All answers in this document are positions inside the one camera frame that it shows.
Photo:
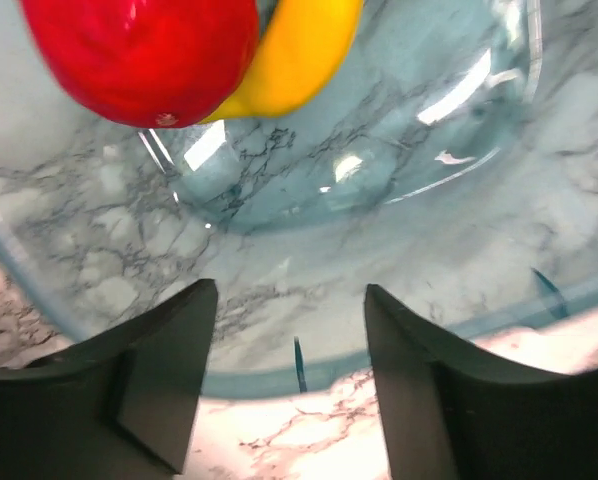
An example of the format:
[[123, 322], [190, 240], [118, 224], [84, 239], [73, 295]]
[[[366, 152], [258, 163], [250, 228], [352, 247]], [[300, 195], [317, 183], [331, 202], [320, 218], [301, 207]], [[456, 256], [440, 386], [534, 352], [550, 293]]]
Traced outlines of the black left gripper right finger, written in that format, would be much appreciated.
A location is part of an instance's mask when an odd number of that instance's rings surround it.
[[393, 478], [598, 479], [598, 369], [497, 356], [378, 285], [364, 317]]

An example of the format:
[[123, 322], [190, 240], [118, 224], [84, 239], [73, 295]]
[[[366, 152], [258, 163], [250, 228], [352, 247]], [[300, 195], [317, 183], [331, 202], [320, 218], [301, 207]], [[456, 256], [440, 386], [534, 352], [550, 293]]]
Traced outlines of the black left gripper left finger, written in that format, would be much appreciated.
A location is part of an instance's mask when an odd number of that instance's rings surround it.
[[86, 341], [0, 368], [0, 479], [183, 473], [217, 303], [202, 279]]

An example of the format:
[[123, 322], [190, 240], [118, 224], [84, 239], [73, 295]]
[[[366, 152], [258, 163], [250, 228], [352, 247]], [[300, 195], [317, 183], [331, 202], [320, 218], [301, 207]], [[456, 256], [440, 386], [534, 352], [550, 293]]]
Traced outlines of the teal transparent plastic tray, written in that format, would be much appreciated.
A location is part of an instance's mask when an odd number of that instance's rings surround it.
[[0, 260], [82, 341], [213, 279], [205, 391], [365, 368], [370, 284], [477, 337], [598, 305], [598, 1], [369, 1], [279, 119], [98, 118], [0, 1]]

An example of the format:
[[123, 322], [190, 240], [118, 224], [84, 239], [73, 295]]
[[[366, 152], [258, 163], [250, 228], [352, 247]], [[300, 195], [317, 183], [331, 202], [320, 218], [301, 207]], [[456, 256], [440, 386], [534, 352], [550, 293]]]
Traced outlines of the red fake apple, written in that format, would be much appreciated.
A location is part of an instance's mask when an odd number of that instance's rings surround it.
[[61, 88], [92, 112], [140, 128], [207, 117], [241, 83], [259, 41], [253, 1], [28, 0], [20, 7]]

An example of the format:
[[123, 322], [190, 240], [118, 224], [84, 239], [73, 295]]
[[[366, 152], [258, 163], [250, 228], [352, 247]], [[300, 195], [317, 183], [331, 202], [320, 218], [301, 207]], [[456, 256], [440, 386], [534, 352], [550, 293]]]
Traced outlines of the yellow fake banana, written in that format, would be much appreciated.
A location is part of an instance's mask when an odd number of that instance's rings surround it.
[[239, 87], [203, 121], [279, 117], [315, 97], [344, 62], [361, 19], [362, 0], [285, 0]]

